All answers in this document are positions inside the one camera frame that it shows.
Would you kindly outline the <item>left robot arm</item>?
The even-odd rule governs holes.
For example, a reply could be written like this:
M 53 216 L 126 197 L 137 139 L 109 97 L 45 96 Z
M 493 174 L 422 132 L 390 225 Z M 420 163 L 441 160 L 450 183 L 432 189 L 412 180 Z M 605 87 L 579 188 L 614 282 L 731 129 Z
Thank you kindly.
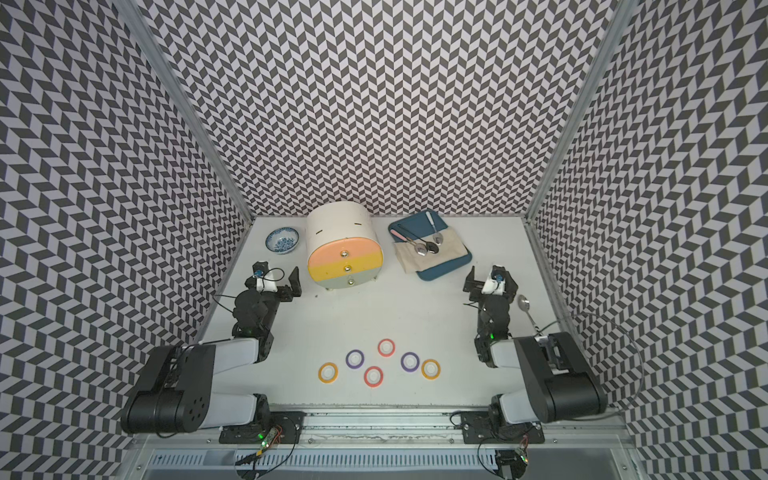
M 256 262 L 234 297 L 231 338 L 152 349 L 121 411 L 127 434 L 161 438 L 200 429 L 253 428 L 264 435 L 274 428 L 264 394 L 216 393 L 218 374 L 265 361 L 272 349 L 279 307 L 302 295 L 299 269 L 289 274 Z

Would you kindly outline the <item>yellow tape roll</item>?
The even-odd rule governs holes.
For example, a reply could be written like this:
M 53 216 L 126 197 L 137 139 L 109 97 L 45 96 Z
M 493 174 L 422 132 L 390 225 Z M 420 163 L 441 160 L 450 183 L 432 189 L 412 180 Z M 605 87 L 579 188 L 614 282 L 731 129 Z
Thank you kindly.
M 333 362 L 326 362 L 318 369 L 318 379 L 323 384 L 331 384 L 338 378 L 338 366 Z
M 436 380 L 441 375 L 441 365 L 434 359 L 424 360 L 421 364 L 421 374 L 427 380 Z

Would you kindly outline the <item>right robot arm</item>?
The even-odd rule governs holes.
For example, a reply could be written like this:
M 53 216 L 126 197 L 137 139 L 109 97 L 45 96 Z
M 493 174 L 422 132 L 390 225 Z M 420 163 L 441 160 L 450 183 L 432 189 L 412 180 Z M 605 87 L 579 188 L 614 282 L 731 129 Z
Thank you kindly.
M 511 333 L 510 308 L 518 285 L 504 267 L 493 266 L 483 281 L 471 270 L 463 291 L 477 311 L 474 347 L 479 361 L 522 378 L 520 389 L 492 397 L 488 415 L 493 427 L 576 420 L 606 412 L 607 395 L 571 334 L 544 334 L 539 327 L 529 336 Z

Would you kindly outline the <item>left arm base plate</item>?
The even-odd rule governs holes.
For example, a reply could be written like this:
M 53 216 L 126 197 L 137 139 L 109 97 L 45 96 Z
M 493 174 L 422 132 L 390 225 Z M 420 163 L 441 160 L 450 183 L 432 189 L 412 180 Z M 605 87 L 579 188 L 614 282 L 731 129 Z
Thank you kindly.
M 220 436 L 220 444 L 248 444 L 257 445 L 263 443 L 268 434 L 275 430 L 279 436 L 281 445 L 294 445 L 300 440 L 306 413 L 303 411 L 277 411 L 267 417 L 240 426 L 223 427 Z

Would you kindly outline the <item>orange top drawer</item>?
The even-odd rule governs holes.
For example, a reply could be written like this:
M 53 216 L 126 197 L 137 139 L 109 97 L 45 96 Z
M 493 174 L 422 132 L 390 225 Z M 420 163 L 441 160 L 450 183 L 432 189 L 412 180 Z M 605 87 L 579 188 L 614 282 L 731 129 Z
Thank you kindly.
M 308 259 L 310 267 L 337 262 L 365 264 L 366 269 L 383 264 L 383 251 L 379 243 L 366 237 L 350 237 L 334 240 L 317 247 Z

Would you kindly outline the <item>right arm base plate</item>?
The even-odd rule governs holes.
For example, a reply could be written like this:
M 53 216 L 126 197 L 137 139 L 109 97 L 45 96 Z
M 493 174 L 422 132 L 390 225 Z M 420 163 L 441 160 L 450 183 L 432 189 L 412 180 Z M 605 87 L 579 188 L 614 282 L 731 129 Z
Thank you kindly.
M 458 411 L 450 416 L 450 422 L 460 431 L 463 442 L 468 445 L 518 444 L 524 440 L 529 445 L 545 443 L 543 428 L 539 424 L 500 423 L 493 420 L 487 411 Z

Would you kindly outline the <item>yellow drawer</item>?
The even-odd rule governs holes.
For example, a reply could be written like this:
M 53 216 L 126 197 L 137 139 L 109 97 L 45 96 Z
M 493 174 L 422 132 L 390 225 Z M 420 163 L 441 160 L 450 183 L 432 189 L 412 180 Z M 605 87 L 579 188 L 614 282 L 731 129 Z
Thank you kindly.
M 375 277 L 383 265 L 381 251 L 353 256 L 348 253 L 346 257 L 337 255 L 334 258 L 312 256 L 308 260 L 308 271 L 316 282 L 352 277 L 360 277 L 360 281 L 366 281 Z

